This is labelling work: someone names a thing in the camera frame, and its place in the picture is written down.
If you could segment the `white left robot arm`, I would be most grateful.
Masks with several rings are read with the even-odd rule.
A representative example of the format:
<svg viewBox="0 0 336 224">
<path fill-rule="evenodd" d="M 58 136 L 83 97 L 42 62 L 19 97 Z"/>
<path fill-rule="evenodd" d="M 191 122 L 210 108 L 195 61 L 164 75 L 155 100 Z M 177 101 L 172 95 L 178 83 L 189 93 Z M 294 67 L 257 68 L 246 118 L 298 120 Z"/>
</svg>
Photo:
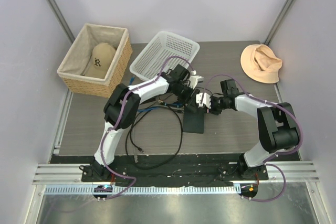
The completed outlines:
<svg viewBox="0 0 336 224">
<path fill-rule="evenodd" d="M 124 130 L 134 122 L 141 103 L 170 92 L 177 96 L 178 103 L 186 105 L 196 86 L 203 81 L 204 77 L 195 70 L 188 71 L 178 64 L 173 70 L 161 70 L 141 84 L 117 85 L 103 109 L 104 133 L 90 165 L 94 176 L 102 182 L 111 177 L 112 169 L 108 165 L 114 161 L 118 142 Z"/>
</svg>

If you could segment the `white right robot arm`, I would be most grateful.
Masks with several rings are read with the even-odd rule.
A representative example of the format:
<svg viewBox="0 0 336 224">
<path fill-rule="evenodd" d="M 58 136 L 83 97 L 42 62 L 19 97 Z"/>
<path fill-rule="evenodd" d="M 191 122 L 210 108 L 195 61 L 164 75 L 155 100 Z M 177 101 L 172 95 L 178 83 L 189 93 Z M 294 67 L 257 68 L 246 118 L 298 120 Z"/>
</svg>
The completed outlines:
<svg viewBox="0 0 336 224">
<path fill-rule="evenodd" d="M 287 155 L 299 148 L 302 129 L 289 103 L 272 103 L 240 91 L 233 79 L 221 82 L 222 94 L 205 99 L 207 110 L 219 115 L 223 110 L 244 112 L 257 120 L 259 142 L 241 154 L 236 173 L 250 179 L 264 169 L 265 163 L 281 154 Z"/>
</svg>

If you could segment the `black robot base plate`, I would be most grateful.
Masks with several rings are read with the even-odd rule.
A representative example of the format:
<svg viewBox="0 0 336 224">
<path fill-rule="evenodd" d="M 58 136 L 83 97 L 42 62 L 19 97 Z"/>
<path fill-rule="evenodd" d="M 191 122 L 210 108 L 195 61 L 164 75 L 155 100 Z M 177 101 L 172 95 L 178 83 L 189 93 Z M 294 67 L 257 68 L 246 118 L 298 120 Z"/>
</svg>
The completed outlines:
<svg viewBox="0 0 336 224">
<path fill-rule="evenodd" d="M 234 180 L 268 180 L 264 165 L 245 168 L 241 154 L 178 154 L 115 157 L 109 168 L 99 165 L 92 156 L 58 156 L 52 164 L 76 164 L 83 182 L 116 182 L 127 185 L 127 176 L 136 177 L 136 186 L 173 187 L 212 185 Z"/>
</svg>

